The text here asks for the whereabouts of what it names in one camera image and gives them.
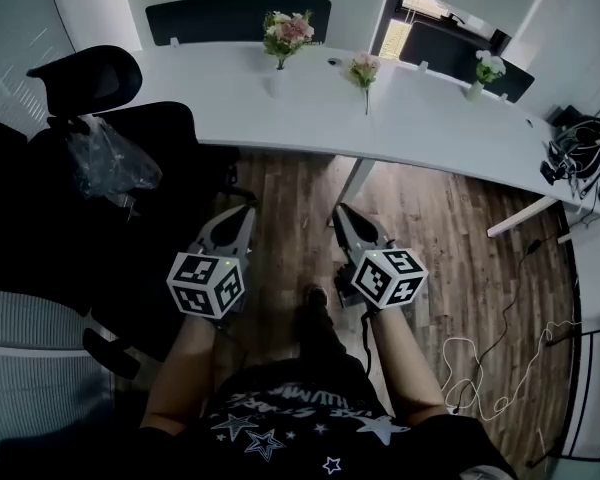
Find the black shirt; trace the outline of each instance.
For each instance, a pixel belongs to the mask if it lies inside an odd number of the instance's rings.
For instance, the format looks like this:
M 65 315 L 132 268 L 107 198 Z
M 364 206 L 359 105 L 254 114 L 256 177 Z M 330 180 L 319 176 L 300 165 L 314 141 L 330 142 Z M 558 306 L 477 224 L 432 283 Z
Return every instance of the black shirt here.
M 366 377 L 315 373 L 297 360 L 244 370 L 177 437 L 138 431 L 130 460 L 154 478 L 514 476 L 477 420 L 442 415 L 409 428 Z

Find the wooden floor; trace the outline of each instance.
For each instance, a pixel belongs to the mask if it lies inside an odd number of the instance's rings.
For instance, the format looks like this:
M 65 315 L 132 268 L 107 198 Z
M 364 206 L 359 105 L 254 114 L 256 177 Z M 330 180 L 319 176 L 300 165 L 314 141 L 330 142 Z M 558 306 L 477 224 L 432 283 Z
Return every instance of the wooden floor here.
M 247 310 L 232 318 L 232 332 L 248 350 L 246 362 L 291 357 L 293 309 L 301 288 L 315 281 L 329 290 L 330 313 L 350 354 L 364 359 L 360 309 L 343 311 L 333 275 L 344 262 L 333 229 L 326 226 L 353 160 L 298 153 L 243 152 L 239 185 L 260 200 L 250 266 Z M 504 329 L 501 310 L 520 285 L 518 302 L 508 312 L 505 339 L 486 358 L 482 385 L 485 416 L 493 404 L 512 397 L 536 353 L 548 321 L 571 319 L 572 287 L 565 250 L 546 242 L 517 265 L 536 238 L 553 234 L 551 211 L 489 239 L 486 229 L 527 206 L 537 196 L 492 183 L 421 168 L 378 162 L 354 206 L 377 218 L 399 244 L 413 248 L 430 271 L 428 287 L 405 314 L 418 343 L 442 385 L 449 371 L 442 357 L 446 338 L 472 339 L 485 350 Z M 218 209 L 235 204 L 222 199 Z M 475 363 L 470 345 L 452 342 L 448 357 L 456 381 L 470 376 Z M 542 478 L 543 466 L 530 472 L 525 462 L 542 453 L 538 429 L 550 446 L 562 428 L 570 371 L 568 341 L 542 355 L 518 393 L 518 401 L 486 422 L 494 444 L 524 478 Z M 222 338 L 217 351 L 217 382 L 239 368 L 244 353 Z M 388 405 L 377 356 L 372 380 Z M 466 390 L 463 402 L 472 397 Z M 477 404 L 464 414 L 477 416 Z

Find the white desk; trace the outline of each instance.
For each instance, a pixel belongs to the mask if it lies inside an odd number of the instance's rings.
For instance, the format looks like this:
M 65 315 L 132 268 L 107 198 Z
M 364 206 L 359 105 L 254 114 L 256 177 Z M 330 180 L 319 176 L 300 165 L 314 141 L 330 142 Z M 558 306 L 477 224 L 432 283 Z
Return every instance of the white desk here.
M 356 157 L 339 200 L 350 201 L 375 160 L 479 178 L 542 194 L 538 202 L 488 230 L 496 236 L 556 201 L 579 205 L 566 181 L 540 174 L 550 126 L 485 94 L 470 103 L 466 84 L 382 60 L 369 115 L 360 89 L 344 76 L 353 54 L 306 47 L 287 61 L 284 91 L 272 98 L 275 60 L 259 43 L 163 46 L 133 53 L 144 82 L 128 106 L 158 101 L 187 105 L 201 143 L 291 149 Z M 583 207 L 590 210 L 593 191 Z

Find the chair headrest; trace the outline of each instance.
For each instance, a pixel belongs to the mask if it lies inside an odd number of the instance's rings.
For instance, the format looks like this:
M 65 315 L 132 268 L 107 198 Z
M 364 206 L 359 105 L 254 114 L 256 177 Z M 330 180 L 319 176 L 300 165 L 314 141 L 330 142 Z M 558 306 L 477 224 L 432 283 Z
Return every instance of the chair headrest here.
M 129 103 L 142 86 L 135 59 L 117 46 L 94 46 L 30 69 L 47 89 L 49 113 L 73 117 Z

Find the window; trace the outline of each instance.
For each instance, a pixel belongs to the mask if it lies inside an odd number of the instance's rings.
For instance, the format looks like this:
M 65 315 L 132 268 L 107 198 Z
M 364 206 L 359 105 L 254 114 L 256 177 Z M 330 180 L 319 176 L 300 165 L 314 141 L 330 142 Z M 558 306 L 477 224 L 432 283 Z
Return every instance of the window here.
M 409 37 L 410 24 L 416 20 L 460 32 L 494 53 L 501 53 L 510 39 L 479 17 L 440 0 L 387 0 L 372 53 L 398 59 Z

